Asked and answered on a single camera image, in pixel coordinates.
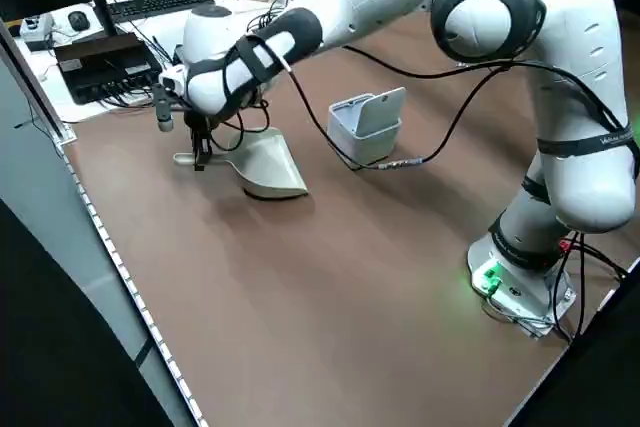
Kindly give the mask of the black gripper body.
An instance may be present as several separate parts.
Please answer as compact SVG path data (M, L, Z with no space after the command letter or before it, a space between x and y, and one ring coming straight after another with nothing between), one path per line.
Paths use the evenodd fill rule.
M192 132L197 132L199 135L208 135L212 130L210 118L194 110L185 111L183 120Z

